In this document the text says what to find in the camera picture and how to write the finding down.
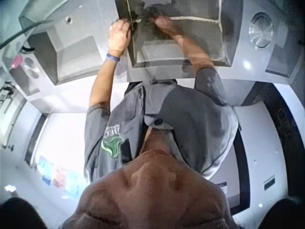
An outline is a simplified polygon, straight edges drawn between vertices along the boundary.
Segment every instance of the shirt sleeve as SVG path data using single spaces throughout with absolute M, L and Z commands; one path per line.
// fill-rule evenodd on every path
M 101 104 L 89 108 L 85 124 L 85 166 L 84 176 L 91 180 L 110 113 Z
M 197 72 L 195 90 L 209 96 L 217 104 L 227 104 L 223 84 L 214 68 L 202 68 Z

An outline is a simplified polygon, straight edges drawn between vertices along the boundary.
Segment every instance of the blue wristband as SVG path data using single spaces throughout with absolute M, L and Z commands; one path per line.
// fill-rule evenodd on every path
M 115 56 L 112 56 L 112 55 L 109 54 L 109 53 L 107 53 L 107 57 L 108 57 L 109 59 L 112 59 L 112 60 L 116 61 L 116 62 L 119 62 L 119 61 L 120 61 L 120 58 L 115 57 Z

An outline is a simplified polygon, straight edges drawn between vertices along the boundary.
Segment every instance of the gray uniform shirt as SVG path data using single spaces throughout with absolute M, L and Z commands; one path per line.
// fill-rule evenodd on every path
M 99 104 L 89 108 L 85 177 L 94 182 L 135 159 L 148 126 L 162 129 L 171 154 L 209 179 L 233 144 L 238 119 L 212 68 L 198 71 L 194 89 L 140 83 L 111 113 Z

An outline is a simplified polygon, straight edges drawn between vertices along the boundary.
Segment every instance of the neck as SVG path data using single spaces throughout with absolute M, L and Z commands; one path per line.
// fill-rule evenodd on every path
M 140 150 L 140 154 L 152 149 L 162 150 L 170 154 L 170 148 L 168 146 L 168 143 L 166 142 L 164 131 L 149 127 L 146 132 L 143 146 Z

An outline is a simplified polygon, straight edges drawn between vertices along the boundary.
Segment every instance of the man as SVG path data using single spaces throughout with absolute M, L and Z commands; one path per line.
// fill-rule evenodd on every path
M 153 22 L 192 63 L 195 89 L 175 81 L 131 84 L 110 112 L 115 67 L 131 38 L 127 20 L 112 25 L 85 127 L 92 183 L 63 228 L 238 228 L 224 193 L 208 181 L 232 146 L 237 117 L 204 50 L 170 18 Z

